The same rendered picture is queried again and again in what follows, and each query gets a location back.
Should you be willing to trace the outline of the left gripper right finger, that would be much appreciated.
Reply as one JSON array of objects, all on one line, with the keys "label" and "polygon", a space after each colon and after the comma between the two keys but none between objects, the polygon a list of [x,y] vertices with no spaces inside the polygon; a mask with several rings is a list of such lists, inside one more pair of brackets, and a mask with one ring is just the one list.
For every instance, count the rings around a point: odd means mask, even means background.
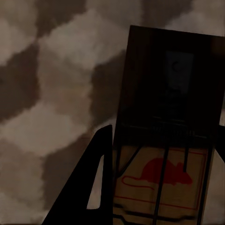
[{"label": "left gripper right finger", "polygon": [[225,162],[225,126],[219,125],[215,150]]}]

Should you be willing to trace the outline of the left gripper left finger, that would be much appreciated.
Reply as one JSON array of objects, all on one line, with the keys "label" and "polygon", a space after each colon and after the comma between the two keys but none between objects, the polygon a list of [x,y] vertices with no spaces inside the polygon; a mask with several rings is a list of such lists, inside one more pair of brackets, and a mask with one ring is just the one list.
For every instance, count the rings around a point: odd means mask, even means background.
[{"label": "left gripper left finger", "polygon": [[[103,155],[100,207],[86,209]],[[113,225],[112,125],[95,133],[42,225]]]}]

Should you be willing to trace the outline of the mousetrap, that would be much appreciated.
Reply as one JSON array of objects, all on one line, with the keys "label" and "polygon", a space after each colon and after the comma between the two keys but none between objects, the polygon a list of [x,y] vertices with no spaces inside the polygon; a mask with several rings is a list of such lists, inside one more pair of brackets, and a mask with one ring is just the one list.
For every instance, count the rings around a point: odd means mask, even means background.
[{"label": "mousetrap", "polygon": [[113,225],[202,225],[224,94],[225,37],[130,26]]}]

